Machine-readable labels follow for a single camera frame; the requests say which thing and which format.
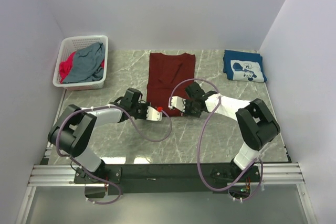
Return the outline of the dark red t shirt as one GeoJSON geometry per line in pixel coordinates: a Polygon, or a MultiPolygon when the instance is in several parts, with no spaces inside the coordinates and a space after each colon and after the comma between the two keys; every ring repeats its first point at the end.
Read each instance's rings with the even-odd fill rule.
{"type": "Polygon", "coordinates": [[[176,86],[186,79],[194,78],[195,63],[195,55],[188,53],[175,56],[150,53],[146,101],[153,107],[161,107],[170,117],[181,116],[181,111],[168,108],[169,98],[172,92],[176,96],[187,97],[185,88],[192,82],[176,86]]]}

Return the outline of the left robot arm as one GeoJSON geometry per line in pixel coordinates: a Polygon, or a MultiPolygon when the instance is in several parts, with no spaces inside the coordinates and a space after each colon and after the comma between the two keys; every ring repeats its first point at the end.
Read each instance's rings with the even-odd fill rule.
{"type": "Polygon", "coordinates": [[[108,175],[105,162],[88,147],[93,129],[109,123],[121,123],[129,117],[147,119],[151,104],[141,98],[141,91],[128,88],[124,96],[110,103],[112,108],[85,111],[71,104],[49,131],[48,142],[56,146],[56,140],[59,140],[60,152],[73,157],[91,174],[105,179],[108,175]]]}

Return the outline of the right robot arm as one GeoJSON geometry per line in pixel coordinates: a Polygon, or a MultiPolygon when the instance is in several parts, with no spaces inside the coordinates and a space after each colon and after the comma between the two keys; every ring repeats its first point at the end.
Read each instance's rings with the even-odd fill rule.
{"type": "Polygon", "coordinates": [[[182,100],[184,115],[198,118],[202,112],[214,111],[238,123],[243,144],[230,162],[234,178],[280,133],[278,122],[262,99],[246,101],[216,91],[205,92],[196,82],[187,86],[185,91],[188,99],[182,100]]]}

